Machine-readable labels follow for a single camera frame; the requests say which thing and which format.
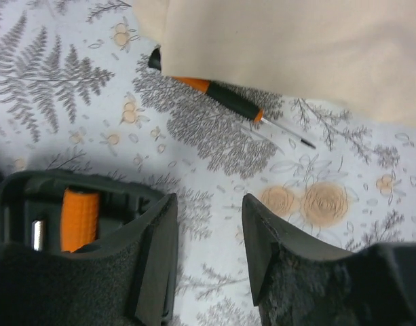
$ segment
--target cream cloth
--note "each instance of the cream cloth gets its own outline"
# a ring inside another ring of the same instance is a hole
[[[416,0],[135,0],[162,73],[416,126]]]

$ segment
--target leaf pattern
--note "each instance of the leaf pattern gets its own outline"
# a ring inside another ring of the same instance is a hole
[[[65,15],[70,4],[79,2],[80,0],[31,0],[28,2],[28,5],[32,10],[48,6],[48,8],[54,9],[56,13]]]
[[[122,0],[108,0],[107,3],[97,3],[92,9],[87,18],[87,22],[93,23],[94,19],[100,19],[106,12],[120,12],[127,10],[130,5]]]
[[[348,124],[352,118],[349,111],[333,113],[321,107],[309,104],[303,98],[296,98],[292,102],[291,110],[298,111],[295,119],[298,120],[303,130],[311,128],[311,119],[313,115],[317,123],[322,127],[322,140],[330,151],[335,149],[337,137],[342,137],[346,143],[352,145],[351,150],[361,158],[366,164],[372,162],[372,155],[377,156],[377,164],[382,168],[392,168],[399,164],[400,156],[395,146],[376,145],[374,148],[368,146],[366,141],[372,137],[372,130],[366,126],[349,128],[345,126],[339,130],[340,124]]]
[[[140,94],[145,107],[169,112],[168,132],[176,140],[196,147],[199,157],[209,160],[208,170],[248,179],[267,166],[268,159],[277,152],[275,145],[252,138],[236,122],[242,121],[236,114],[185,84],[162,77],[147,67],[147,60],[148,56],[143,56],[138,63],[140,77],[133,80],[134,91]],[[255,103],[266,102],[264,108],[271,117],[281,115],[280,96],[240,90]]]
[[[256,314],[238,308],[228,297],[209,307],[206,313],[198,314],[197,321],[200,326],[259,326],[261,323]]]
[[[169,175],[156,177],[151,175],[145,184],[164,193],[176,192],[179,203],[179,230],[182,235],[187,234],[191,240],[201,240],[211,237],[210,229],[212,194],[195,192],[191,188],[179,187],[180,179]]]
[[[176,286],[176,294],[183,295],[188,290],[195,292],[196,300],[207,300],[213,295],[222,294],[223,288],[228,285],[242,283],[248,278],[237,278],[230,274],[219,274],[212,267],[202,265],[202,277],[195,277],[181,271],[180,281]]]
[[[73,172],[88,172],[92,169],[87,153],[77,146],[67,148],[62,153],[53,154],[44,161],[46,170],[59,168]]]
[[[179,315],[174,315],[170,326],[188,326],[188,324],[183,323]]]
[[[363,233],[359,241],[350,239],[345,245],[349,251],[359,251],[373,245],[376,242],[400,242],[403,241],[401,231],[398,229],[404,223],[404,215],[393,210],[388,212],[383,221],[375,221],[368,232]]]
[[[41,133],[33,104],[50,123],[53,132],[58,132],[57,101],[62,102],[70,123],[77,115],[76,96],[90,105],[90,93],[100,95],[100,88],[114,76],[111,72],[92,67],[89,58],[78,59],[77,50],[71,46],[60,68],[61,40],[56,37],[54,48],[44,58],[48,34],[42,27],[34,40],[16,54],[26,27],[26,13],[0,38],[0,103],[11,104],[8,113],[30,130],[33,141],[39,141]]]

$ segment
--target silver metal piece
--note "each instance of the silver metal piece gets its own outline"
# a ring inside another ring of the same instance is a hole
[[[293,137],[295,137],[298,140],[300,140],[300,142],[302,142],[303,144],[305,144],[305,145],[307,145],[307,146],[309,146],[309,147],[311,147],[313,149],[316,148],[316,146],[314,144],[310,143],[308,140],[304,139],[303,137],[301,137],[296,132],[293,132],[291,129],[289,129],[289,128],[287,128],[287,127],[285,127],[285,126],[283,126],[283,125],[281,125],[281,124],[279,124],[277,122],[270,121],[270,120],[268,120],[268,119],[266,119],[264,117],[262,117],[261,122],[264,123],[264,124],[268,124],[270,126],[273,126],[273,127],[280,128],[280,129],[286,131],[288,134],[291,134]]]
[[[43,250],[43,237],[45,231],[45,221],[36,220],[31,226],[31,245],[34,250]]]

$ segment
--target patterned fabric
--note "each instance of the patterned fabric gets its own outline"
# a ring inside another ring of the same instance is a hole
[[[315,143],[310,150],[149,69],[155,44],[137,35],[130,4],[95,1],[0,0],[0,169],[64,168],[176,192],[174,326],[261,324],[245,193],[344,249],[416,241],[416,130],[234,88]]]

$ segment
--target black plastic part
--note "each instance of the black plastic part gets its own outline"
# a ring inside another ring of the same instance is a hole
[[[226,108],[252,121],[256,119],[261,111],[249,100],[214,82],[210,83],[206,94]]]
[[[242,223],[253,302],[263,326],[416,325],[416,243],[350,253],[244,196]]]
[[[147,63],[149,68],[157,69],[161,71],[161,52],[159,48],[154,49],[152,52],[149,61]]]
[[[75,253],[0,243],[0,325],[160,325],[177,228],[169,194]],[[124,311],[130,289],[134,314]]]
[[[31,247],[31,224],[34,220],[40,219],[45,221],[46,226],[43,250],[51,254],[61,254],[61,204],[64,191],[68,187],[100,192],[98,240],[80,248],[77,253],[98,250],[103,239],[115,237],[131,221],[140,219],[164,197],[161,192],[145,185],[114,181],[98,175],[77,175],[65,170],[15,173],[0,182],[0,243],[17,242]],[[145,291],[151,288],[151,282],[158,283],[162,280],[164,284],[157,286],[163,290],[158,290],[157,295],[163,299],[155,303],[151,300],[149,302],[156,306],[156,309],[152,306],[150,310],[158,312],[160,307],[161,325],[167,325],[172,319],[174,305],[178,230],[177,227],[168,228],[160,238],[155,227],[148,226],[146,234],[149,232],[153,232],[151,240],[143,240],[145,253],[140,255],[147,257],[148,261],[144,265],[141,261],[137,263],[136,273],[142,278],[138,280],[138,285],[132,285],[131,288],[138,286],[140,291]],[[164,245],[164,242],[166,250],[170,251],[167,254],[164,254],[164,249],[158,247]],[[149,303],[141,299],[144,296],[146,295],[141,291],[138,295],[132,296],[134,301],[128,301],[126,314],[134,320],[139,320],[138,314],[146,314],[149,310],[144,306]]]

